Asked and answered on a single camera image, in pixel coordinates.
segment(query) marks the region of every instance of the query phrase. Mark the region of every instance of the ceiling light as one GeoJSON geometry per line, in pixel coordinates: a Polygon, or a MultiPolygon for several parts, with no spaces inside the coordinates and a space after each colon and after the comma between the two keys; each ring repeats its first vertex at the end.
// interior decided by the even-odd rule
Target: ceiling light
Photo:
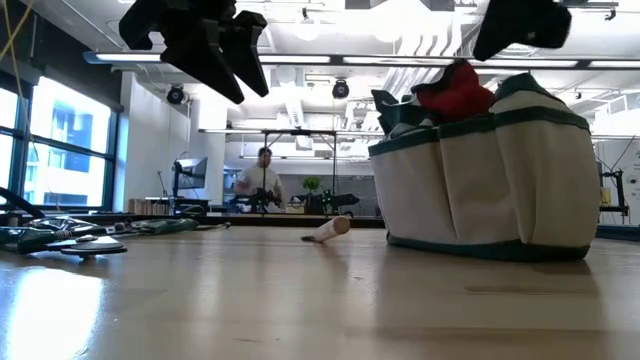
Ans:
{"type": "MultiPolygon", "coordinates": [[[[244,156],[240,155],[240,159],[258,159],[255,155],[244,156]]],[[[302,161],[333,161],[333,157],[317,157],[317,156],[273,156],[274,160],[302,160],[302,161]]],[[[368,157],[336,157],[336,160],[345,161],[345,160],[356,160],[356,161],[366,161],[370,160],[368,157]]]]}
{"type": "Polygon", "coordinates": [[[383,132],[377,131],[336,131],[338,136],[384,136],[383,132]]]}
{"type": "Polygon", "coordinates": [[[336,78],[331,75],[322,75],[322,74],[306,74],[304,76],[305,81],[329,81],[333,82],[336,78]]]}
{"type": "Polygon", "coordinates": [[[208,134],[262,134],[257,129],[200,129],[200,132],[208,134]]]}
{"type": "Polygon", "coordinates": [[[475,69],[478,75],[518,75],[522,74],[524,70],[509,70],[509,69],[475,69]]]}
{"type": "Polygon", "coordinates": [[[345,56],[347,64],[388,65],[388,66],[433,66],[444,67],[451,64],[452,59],[417,58],[411,56],[345,56]]]}
{"type": "Polygon", "coordinates": [[[328,64],[331,60],[328,56],[305,56],[305,55],[260,55],[260,62],[263,65],[279,64],[328,64]]]}
{"type": "Polygon", "coordinates": [[[159,63],[160,54],[143,53],[106,53],[96,54],[98,60],[105,62],[159,63]]]}
{"type": "Polygon", "coordinates": [[[596,60],[592,61],[589,67],[638,68],[640,60],[596,60]]]}
{"type": "Polygon", "coordinates": [[[489,66],[504,66],[504,67],[574,67],[578,63],[575,60],[531,60],[531,59],[489,59],[483,62],[470,60],[474,66],[489,65],[489,66]]]}

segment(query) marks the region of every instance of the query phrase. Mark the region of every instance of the monitor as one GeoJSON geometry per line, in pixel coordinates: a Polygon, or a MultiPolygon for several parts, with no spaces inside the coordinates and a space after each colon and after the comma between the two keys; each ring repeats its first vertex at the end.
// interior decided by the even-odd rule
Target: monitor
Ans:
{"type": "Polygon", "coordinates": [[[207,158],[180,159],[174,163],[178,189],[202,189],[207,172],[207,158]]]}

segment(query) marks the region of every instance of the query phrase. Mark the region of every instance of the wall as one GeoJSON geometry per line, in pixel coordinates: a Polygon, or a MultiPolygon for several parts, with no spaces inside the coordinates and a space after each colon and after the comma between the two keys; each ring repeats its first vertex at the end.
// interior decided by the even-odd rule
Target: wall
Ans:
{"type": "Polygon", "coordinates": [[[184,196],[197,196],[209,199],[210,204],[220,205],[223,200],[225,135],[199,133],[198,129],[223,129],[227,123],[227,108],[217,94],[200,96],[191,104],[189,157],[208,158],[205,188],[189,191],[184,196]]]}
{"type": "Polygon", "coordinates": [[[191,121],[141,86],[131,73],[123,75],[114,211],[126,211],[129,199],[161,196],[170,191],[171,166],[189,151],[191,121]]]}

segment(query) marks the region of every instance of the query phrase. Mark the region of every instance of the wooden table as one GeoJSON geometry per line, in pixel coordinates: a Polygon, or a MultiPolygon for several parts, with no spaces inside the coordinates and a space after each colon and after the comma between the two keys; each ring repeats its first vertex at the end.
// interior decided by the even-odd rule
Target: wooden table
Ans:
{"type": "Polygon", "coordinates": [[[3,253],[0,358],[640,358],[640,245],[511,264],[308,231],[133,238],[90,263],[3,253]]]}

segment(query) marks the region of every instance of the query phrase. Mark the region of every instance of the man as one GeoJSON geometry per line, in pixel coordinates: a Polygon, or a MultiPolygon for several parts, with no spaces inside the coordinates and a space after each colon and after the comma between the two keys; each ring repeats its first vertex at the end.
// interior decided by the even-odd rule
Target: man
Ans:
{"type": "Polygon", "coordinates": [[[282,205],[282,182],[275,171],[269,169],[271,164],[271,150],[261,148],[258,151],[258,162],[245,169],[236,182],[235,191],[239,195],[254,195],[258,188],[264,188],[266,192],[272,191],[282,205]]]}

